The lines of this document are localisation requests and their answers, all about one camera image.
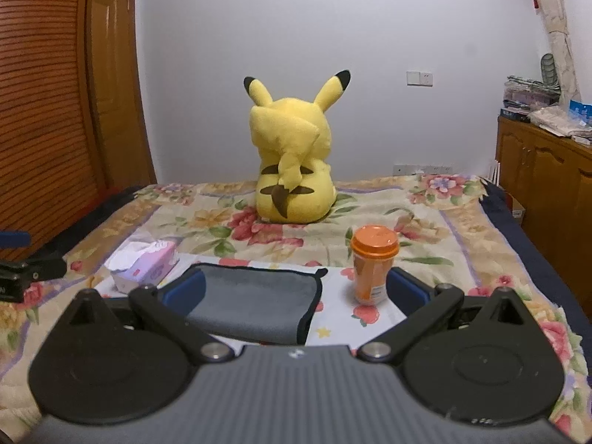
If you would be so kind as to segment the purple and grey towel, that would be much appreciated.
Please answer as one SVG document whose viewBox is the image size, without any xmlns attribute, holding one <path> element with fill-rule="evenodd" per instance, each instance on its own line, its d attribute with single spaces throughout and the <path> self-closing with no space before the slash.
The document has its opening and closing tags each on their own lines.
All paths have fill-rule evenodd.
<svg viewBox="0 0 592 444">
<path fill-rule="evenodd" d="M 303 345 L 320 303 L 322 278 L 300 270 L 196 263 L 206 277 L 203 301 L 189 315 L 209 334 L 253 343 Z"/>
</svg>

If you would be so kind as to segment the wooden room door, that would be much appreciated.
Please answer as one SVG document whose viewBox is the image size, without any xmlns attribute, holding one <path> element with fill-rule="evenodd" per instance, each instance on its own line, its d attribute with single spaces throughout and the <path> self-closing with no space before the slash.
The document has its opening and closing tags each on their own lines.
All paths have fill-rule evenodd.
<svg viewBox="0 0 592 444">
<path fill-rule="evenodd" d="M 157 181 L 139 87 L 135 0 L 87 0 L 89 98 L 107 185 Z"/>
</svg>

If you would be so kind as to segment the purple tissue box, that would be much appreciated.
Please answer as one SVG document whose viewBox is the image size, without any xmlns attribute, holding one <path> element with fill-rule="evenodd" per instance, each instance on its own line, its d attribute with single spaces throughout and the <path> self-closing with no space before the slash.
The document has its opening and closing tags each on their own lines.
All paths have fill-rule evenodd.
<svg viewBox="0 0 592 444">
<path fill-rule="evenodd" d="M 176 239 L 129 240 L 106 261 L 114 288 L 122 294 L 142 286 L 157 286 L 178 262 Z"/>
</svg>

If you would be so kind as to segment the orange plastic cup with lid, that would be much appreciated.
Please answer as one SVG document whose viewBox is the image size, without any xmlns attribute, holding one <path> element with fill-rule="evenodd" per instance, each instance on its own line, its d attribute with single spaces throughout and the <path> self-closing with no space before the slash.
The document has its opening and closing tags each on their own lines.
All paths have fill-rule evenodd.
<svg viewBox="0 0 592 444">
<path fill-rule="evenodd" d="M 354 267 L 354 294 L 362 305 L 376 305 L 386 298 L 386 278 L 399 253 L 397 233 L 386 226 L 357 229 L 350 241 Z"/>
</svg>

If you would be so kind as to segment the floral bed blanket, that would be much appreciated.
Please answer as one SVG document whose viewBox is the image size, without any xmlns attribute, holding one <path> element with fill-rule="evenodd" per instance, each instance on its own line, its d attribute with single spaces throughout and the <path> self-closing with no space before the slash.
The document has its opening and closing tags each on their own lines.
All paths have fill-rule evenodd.
<svg viewBox="0 0 592 444">
<path fill-rule="evenodd" d="M 176 238 L 179 256 L 347 269 L 352 281 L 354 232 L 382 225 L 398 234 L 395 263 L 429 286 L 450 283 L 474 297 L 486 297 L 497 287 L 516 291 L 566 372 L 551 419 L 574 440 L 586 442 L 591 436 L 591 388 L 583 338 L 571 330 L 564 309 L 537 289 L 518 254 L 487 217 L 481 206 L 486 195 L 475 176 L 351 182 L 338 185 L 335 204 L 323 221 L 290 226 L 259 220 L 251 182 L 146 186 L 110 211 L 97 228 L 67 240 L 68 270 L 62 279 L 34 284 L 23 303 L 2 306 L 2 431 L 19 440 L 39 420 L 27 386 L 30 362 L 79 290 L 111 290 L 105 263 L 129 239 Z"/>
</svg>

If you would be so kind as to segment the wooden slatted wardrobe door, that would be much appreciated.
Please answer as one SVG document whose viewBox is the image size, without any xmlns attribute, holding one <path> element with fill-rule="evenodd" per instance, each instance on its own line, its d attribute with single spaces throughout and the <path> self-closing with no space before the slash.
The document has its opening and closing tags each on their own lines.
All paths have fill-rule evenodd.
<svg viewBox="0 0 592 444">
<path fill-rule="evenodd" d="M 1 229 L 35 253 L 100 204 L 106 180 L 90 112 L 86 0 L 1 0 Z"/>
</svg>

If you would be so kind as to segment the dark blue bed sheet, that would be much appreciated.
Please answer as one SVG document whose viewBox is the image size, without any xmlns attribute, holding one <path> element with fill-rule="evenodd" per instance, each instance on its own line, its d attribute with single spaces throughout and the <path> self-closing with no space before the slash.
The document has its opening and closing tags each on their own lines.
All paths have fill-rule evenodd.
<svg viewBox="0 0 592 444">
<path fill-rule="evenodd" d="M 571 330 L 583 338 L 583 353 L 591 363 L 591 324 L 574 295 L 557 272 L 536 249 L 521 226 L 514 220 L 506 202 L 505 192 L 489 182 L 484 183 L 487 195 L 481 206 L 494 227 L 507 239 L 518 254 L 531 280 L 552 303 L 562 307 Z"/>
</svg>

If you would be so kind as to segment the yellow Pikachu plush toy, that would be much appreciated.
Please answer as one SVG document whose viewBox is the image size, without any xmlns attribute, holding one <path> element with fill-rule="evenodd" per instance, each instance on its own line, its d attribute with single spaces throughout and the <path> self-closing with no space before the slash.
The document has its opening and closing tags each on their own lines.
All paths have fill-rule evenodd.
<svg viewBox="0 0 592 444">
<path fill-rule="evenodd" d="M 244 87 L 254 106 L 251 140 L 261 160 L 256 210 L 266 222 L 306 225 L 328 214 L 336 200 L 330 155 L 332 135 L 326 111 L 351 79 L 344 69 L 329 78 L 312 101 L 273 99 L 265 85 L 247 76 Z"/>
</svg>

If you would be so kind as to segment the wooden side cabinet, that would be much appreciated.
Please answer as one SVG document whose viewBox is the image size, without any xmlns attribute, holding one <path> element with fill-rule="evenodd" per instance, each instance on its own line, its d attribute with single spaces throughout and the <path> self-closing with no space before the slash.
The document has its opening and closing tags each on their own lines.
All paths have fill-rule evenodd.
<svg viewBox="0 0 592 444">
<path fill-rule="evenodd" d="M 498 118 L 500 184 L 522 228 L 584 308 L 591 305 L 591 150 L 532 123 Z"/>
</svg>

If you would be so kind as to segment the pile of clutter on cabinet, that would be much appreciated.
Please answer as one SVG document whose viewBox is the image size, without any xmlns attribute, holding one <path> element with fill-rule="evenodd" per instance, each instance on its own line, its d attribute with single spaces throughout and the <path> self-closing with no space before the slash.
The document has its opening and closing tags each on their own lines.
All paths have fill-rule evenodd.
<svg viewBox="0 0 592 444">
<path fill-rule="evenodd" d="M 571 99 L 561 105 L 561 88 L 555 59 L 546 53 L 540 60 L 542 80 L 510 75 L 505 82 L 500 116 L 532 123 L 555 137 L 569 138 L 591 147 L 591 105 Z"/>
</svg>

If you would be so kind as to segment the floral curtain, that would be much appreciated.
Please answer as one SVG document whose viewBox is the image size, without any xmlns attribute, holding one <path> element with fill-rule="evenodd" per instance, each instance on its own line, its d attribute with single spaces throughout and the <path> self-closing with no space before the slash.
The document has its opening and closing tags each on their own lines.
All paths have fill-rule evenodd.
<svg viewBox="0 0 592 444">
<path fill-rule="evenodd" d="M 555 65 L 561 90 L 560 104 L 569 107 L 572 99 L 581 98 L 572 53 L 568 17 L 564 0 L 537 0 L 543 14 L 544 25 Z"/>
</svg>

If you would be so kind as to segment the white wall socket strip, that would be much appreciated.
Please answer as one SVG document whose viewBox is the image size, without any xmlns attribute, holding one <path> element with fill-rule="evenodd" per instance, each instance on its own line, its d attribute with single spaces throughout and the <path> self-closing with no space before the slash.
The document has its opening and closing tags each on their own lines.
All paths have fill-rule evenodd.
<svg viewBox="0 0 592 444">
<path fill-rule="evenodd" d="M 428 164 L 395 164 L 392 175 L 413 175 L 413 174 L 452 174 L 454 169 L 446 165 Z"/>
</svg>

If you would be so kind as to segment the white wall switch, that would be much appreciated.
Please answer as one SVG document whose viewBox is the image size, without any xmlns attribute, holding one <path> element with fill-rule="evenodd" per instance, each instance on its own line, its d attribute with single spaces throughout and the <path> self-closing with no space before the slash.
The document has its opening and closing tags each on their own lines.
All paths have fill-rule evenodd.
<svg viewBox="0 0 592 444">
<path fill-rule="evenodd" d="M 430 72 L 407 71 L 406 84 L 408 86 L 433 87 L 434 75 L 432 75 Z"/>
</svg>

